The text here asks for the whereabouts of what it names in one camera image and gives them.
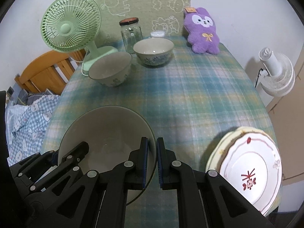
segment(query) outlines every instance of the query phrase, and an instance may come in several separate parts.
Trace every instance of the tablecloth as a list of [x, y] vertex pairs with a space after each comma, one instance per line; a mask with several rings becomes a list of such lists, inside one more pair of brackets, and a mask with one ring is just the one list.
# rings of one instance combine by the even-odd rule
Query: tablecloth
[[[195, 54], [182, 36], [170, 37], [174, 58], [165, 66], [142, 65], [134, 55], [131, 74], [119, 87], [106, 87], [81, 74], [67, 83], [53, 113], [43, 151], [57, 150], [69, 126], [104, 105], [120, 105], [141, 114], [155, 137], [193, 169], [204, 171], [224, 134], [252, 126], [275, 134], [266, 109], [244, 69], [223, 44], [218, 55]], [[115, 45], [124, 51], [121, 42]], [[162, 191], [158, 173], [146, 191], [127, 206], [125, 227], [178, 227], [176, 191]]]

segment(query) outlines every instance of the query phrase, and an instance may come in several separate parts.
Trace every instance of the cabinet door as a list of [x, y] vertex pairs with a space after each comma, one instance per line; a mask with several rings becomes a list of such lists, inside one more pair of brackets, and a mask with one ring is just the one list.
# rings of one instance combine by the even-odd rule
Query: cabinet door
[[291, 92], [280, 100], [269, 116], [282, 158], [283, 184], [303, 180], [304, 70], [300, 72]]

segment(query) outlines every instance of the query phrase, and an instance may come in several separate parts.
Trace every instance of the purple plush toy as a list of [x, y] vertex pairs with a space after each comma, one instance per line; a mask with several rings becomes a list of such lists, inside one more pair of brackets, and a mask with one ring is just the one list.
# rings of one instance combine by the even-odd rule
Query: purple plush toy
[[219, 37], [215, 32], [215, 23], [206, 9], [198, 7], [197, 13], [185, 10], [184, 27], [189, 32], [188, 42], [192, 51], [198, 54], [208, 52], [219, 53]]

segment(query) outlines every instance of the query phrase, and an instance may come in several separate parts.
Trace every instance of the electric fan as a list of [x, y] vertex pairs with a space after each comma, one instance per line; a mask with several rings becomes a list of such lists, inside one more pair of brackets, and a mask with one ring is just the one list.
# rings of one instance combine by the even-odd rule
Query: electric fan
[[63, 53], [88, 47], [90, 53], [82, 64], [83, 74], [104, 55], [116, 52], [112, 46], [97, 48], [94, 39], [101, 26], [101, 13], [94, 0], [56, 0], [41, 21], [41, 35], [53, 50]]
[[295, 71], [289, 58], [267, 47], [260, 51], [259, 57], [266, 68], [261, 71], [260, 81], [264, 91], [273, 97], [288, 94], [295, 83]]

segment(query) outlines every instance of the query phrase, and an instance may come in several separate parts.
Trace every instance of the wooden chair backrest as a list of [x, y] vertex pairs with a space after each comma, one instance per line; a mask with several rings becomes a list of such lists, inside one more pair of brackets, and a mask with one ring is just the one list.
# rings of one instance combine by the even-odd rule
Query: wooden chair backrest
[[[85, 53], [84, 50], [81, 50], [69, 55], [76, 61], [82, 61]], [[33, 93], [44, 92], [48, 88], [55, 94], [60, 95], [66, 83], [56, 71], [54, 65], [57, 64], [64, 76], [69, 80], [74, 73], [74, 68], [69, 61], [69, 55], [49, 51], [39, 56], [25, 68], [21, 76], [16, 76], [16, 83], [21, 88]]]

